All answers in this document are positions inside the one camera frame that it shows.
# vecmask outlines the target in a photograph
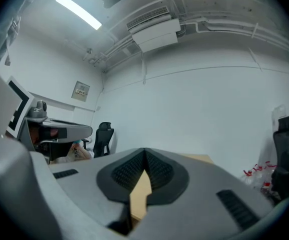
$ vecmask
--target wooden desk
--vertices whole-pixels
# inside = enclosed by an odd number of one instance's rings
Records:
[[[188,158],[201,160],[213,164],[207,154],[180,154]],[[147,214],[146,204],[147,196],[152,193],[150,180],[146,171],[144,171],[130,194],[130,209],[131,216],[140,221]]]

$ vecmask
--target ceiling light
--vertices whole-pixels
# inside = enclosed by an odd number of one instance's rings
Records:
[[[85,9],[81,8],[75,2],[71,0],[56,0],[56,1],[59,4],[63,5],[64,7],[66,7],[67,9],[69,9],[70,11],[72,11],[74,14],[78,15],[81,19],[87,22],[95,30],[101,27],[102,24],[98,20],[96,20],[92,15],[90,15]]]

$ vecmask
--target white ceiling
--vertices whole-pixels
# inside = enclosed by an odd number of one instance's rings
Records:
[[[181,20],[214,15],[221,19],[259,23],[262,27],[289,38],[289,19],[283,15],[274,0],[163,0],[122,22],[133,11],[156,0],[122,0],[110,9],[105,9],[101,0],[73,1],[98,19],[102,27],[94,30],[55,0],[34,0],[24,11],[21,24],[57,42],[70,44],[82,55],[87,48],[92,48],[95,55],[104,53],[130,34],[126,28],[127,22],[161,6],[167,6],[172,15]],[[133,53],[133,48],[129,47],[128,51]]]

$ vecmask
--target wall-mounted air conditioner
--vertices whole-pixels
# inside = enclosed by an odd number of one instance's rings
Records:
[[[181,29],[179,20],[171,19],[166,6],[142,14],[126,26],[144,53],[177,43],[176,32]]]

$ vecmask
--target white wall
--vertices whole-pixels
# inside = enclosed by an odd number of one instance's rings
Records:
[[[99,69],[25,25],[9,54],[10,66],[4,65],[5,58],[0,62],[0,75],[5,81],[13,76],[27,91],[46,100],[49,117],[91,124],[103,89]],[[71,98],[77,81],[90,86],[86,102]]]
[[[189,38],[146,53],[145,85],[139,57],[107,73],[92,126],[112,123],[116,152],[208,154],[240,176],[271,155],[273,108],[285,104],[289,115],[289,54],[232,34]]]

